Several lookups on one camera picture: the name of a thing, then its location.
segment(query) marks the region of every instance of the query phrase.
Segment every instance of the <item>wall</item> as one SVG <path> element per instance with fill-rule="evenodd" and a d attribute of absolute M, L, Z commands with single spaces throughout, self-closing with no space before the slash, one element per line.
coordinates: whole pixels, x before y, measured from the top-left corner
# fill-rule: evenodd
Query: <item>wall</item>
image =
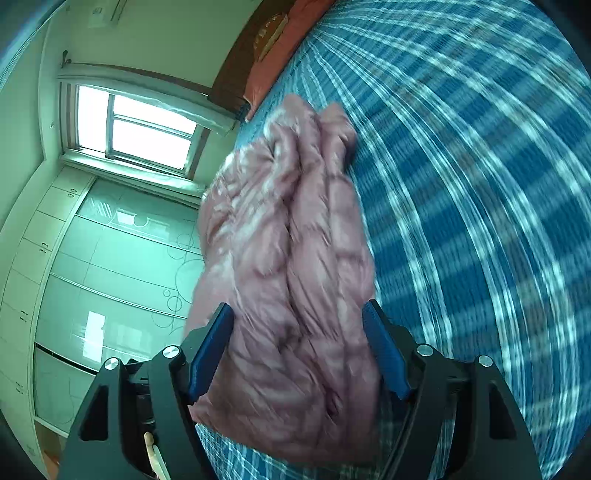
<path fill-rule="evenodd" d="M 72 0 L 70 58 L 211 86 L 260 0 L 128 0 L 113 29 L 88 28 L 97 0 Z"/>
<path fill-rule="evenodd" d="M 61 6 L 47 26 L 39 67 L 39 129 L 43 158 L 56 162 L 61 155 L 59 82 L 62 52 L 67 50 L 68 16 L 64 15 L 67 4 Z"/>
<path fill-rule="evenodd" d="M 0 227 L 43 160 L 37 88 L 45 33 L 33 38 L 0 91 Z"/>

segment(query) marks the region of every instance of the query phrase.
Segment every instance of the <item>blue gripper pad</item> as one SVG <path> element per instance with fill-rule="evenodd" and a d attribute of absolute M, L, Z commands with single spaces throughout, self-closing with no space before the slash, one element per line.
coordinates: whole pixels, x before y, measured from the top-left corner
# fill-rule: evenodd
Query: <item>blue gripper pad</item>
<path fill-rule="evenodd" d="M 189 398 L 196 401 L 209 390 L 230 335 L 234 328 L 234 311 L 227 303 L 220 304 L 214 318 L 207 327 L 209 331 L 203 339 L 193 362 L 191 362 L 191 381 Z"/>
<path fill-rule="evenodd" d="M 377 311 L 379 305 L 374 302 L 375 300 L 367 302 L 361 310 L 363 329 L 378 363 L 379 371 L 384 377 L 386 388 L 396 393 L 400 400 L 406 400 L 411 391 L 406 377 L 406 362 L 386 330 L 384 321 L 388 320 L 382 319 Z"/>

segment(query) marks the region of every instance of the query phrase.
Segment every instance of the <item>wooden headboard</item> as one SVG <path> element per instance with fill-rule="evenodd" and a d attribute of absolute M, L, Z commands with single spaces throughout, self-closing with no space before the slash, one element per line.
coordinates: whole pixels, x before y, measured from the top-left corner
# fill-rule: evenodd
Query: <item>wooden headboard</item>
<path fill-rule="evenodd" d="M 286 14 L 295 2 L 296 0 L 262 0 L 238 35 L 217 74 L 209 93 L 211 102 L 231 112 L 237 112 L 246 103 L 242 95 L 254 63 L 253 43 L 256 34 L 269 18 L 279 13 Z"/>

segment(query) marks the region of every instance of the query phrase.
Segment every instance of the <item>window frame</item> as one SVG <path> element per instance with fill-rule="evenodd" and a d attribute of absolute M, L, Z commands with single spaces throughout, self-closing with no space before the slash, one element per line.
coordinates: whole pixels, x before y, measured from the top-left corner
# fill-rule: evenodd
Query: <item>window frame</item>
<path fill-rule="evenodd" d="M 108 92 L 109 100 L 107 104 L 105 152 L 103 153 L 97 150 L 92 150 L 81 146 L 78 139 L 78 93 L 78 85 L 62 83 L 60 86 L 60 126 L 61 143 L 63 151 L 65 151 L 67 148 L 71 148 L 73 150 L 78 150 L 80 152 L 92 155 L 97 158 L 108 158 L 110 160 L 120 161 L 134 167 L 142 168 L 144 170 L 154 171 L 156 173 L 165 173 L 177 177 L 186 178 L 189 180 L 193 179 L 195 171 L 197 169 L 197 164 L 199 163 L 201 153 L 205 146 L 205 142 L 207 141 L 207 137 L 210 133 L 209 129 L 197 124 L 195 126 L 193 134 L 191 135 L 186 132 L 181 132 L 179 130 L 165 127 L 163 125 L 154 124 L 152 122 L 148 122 L 145 120 L 139 120 L 124 115 L 117 115 L 113 111 L 116 94 Z M 134 155 L 123 153 L 113 149 L 113 125 L 115 120 L 140 125 L 142 127 L 151 128 L 157 131 L 174 135 L 176 137 L 190 140 L 191 143 L 189 146 L 189 150 L 187 152 L 187 158 L 184 168 L 169 167 L 155 161 L 147 160 L 141 157 L 136 157 Z"/>

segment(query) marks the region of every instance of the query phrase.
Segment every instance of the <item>window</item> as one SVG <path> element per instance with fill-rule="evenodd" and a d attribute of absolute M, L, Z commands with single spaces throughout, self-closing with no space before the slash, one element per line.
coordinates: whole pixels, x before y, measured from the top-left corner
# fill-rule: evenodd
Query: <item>window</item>
<path fill-rule="evenodd" d="M 78 87 L 76 148 L 150 170 L 190 177 L 202 128 L 164 108 Z"/>

